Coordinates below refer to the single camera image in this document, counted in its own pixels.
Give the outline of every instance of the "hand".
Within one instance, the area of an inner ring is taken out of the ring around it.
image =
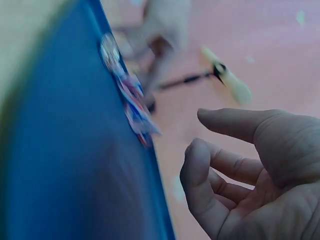
[[[142,25],[115,28],[127,36],[127,42],[119,46],[125,58],[138,59],[148,48],[155,55],[148,72],[138,76],[145,92],[156,87],[186,47],[190,5],[191,0],[149,0]]]
[[[195,139],[180,180],[211,239],[320,239],[320,120],[280,110],[199,110],[209,130],[254,144],[260,160]],[[214,171],[255,186],[227,183]]]

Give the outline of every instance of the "finger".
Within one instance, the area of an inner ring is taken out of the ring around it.
[[[248,188],[226,182],[212,168],[209,171],[209,181],[215,194],[221,195],[235,204],[241,202],[251,192]]]
[[[208,179],[210,150],[201,139],[195,139],[185,152],[180,172],[188,207],[211,239],[216,239],[229,210],[216,199]]]
[[[209,130],[254,143],[258,126],[269,118],[283,114],[281,110],[253,111],[224,108],[220,110],[198,110],[199,121]]]
[[[220,147],[207,143],[210,148],[210,166],[228,178],[255,186],[264,169],[257,159],[244,158]]]
[[[119,46],[125,58],[132,58],[148,48],[149,43],[161,35],[161,30],[151,19],[146,19],[135,31],[127,34],[127,41]]]
[[[232,209],[234,209],[237,204],[230,200],[229,198],[226,198],[224,196],[221,196],[219,194],[215,194],[215,198],[220,202],[222,203],[229,211],[231,211]]]

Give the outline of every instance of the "blurry object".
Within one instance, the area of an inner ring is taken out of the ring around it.
[[[100,52],[105,66],[113,74],[124,97],[124,111],[132,130],[146,148],[152,147],[151,135],[161,134],[161,131],[150,118],[150,113],[143,103],[143,89],[137,77],[129,75],[121,65],[118,46],[111,33],[102,37]]]
[[[191,84],[203,78],[211,78],[212,76],[219,79],[230,91],[233,99],[239,105],[251,103],[252,94],[248,86],[236,78],[229,69],[218,59],[218,57],[207,47],[201,48],[201,53],[211,63],[212,70],[202,74],[195,74],[185,77],[181,80],[172,81],[159,86],[160,90],[170,89],[182,84]]]

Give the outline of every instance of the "pink floor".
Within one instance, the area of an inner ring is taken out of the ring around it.
[[[129,0],[118,2],[127,23],[141,21],[141,9]],[[251,89],[253,103],[246,108],[320,117],[320,1],[194,0],[192,12],[188,51],[168,79],[200,71],[199,47],[207,45]],[[208,239],[188,211],[178,178],[187,145],[200,137],[247,157],[257,153],[198,123],[198,108],[237,107],[217,80],[168,90],[156,99],[154,118],[163,131],[155,139],[158,163],[177,238]]]

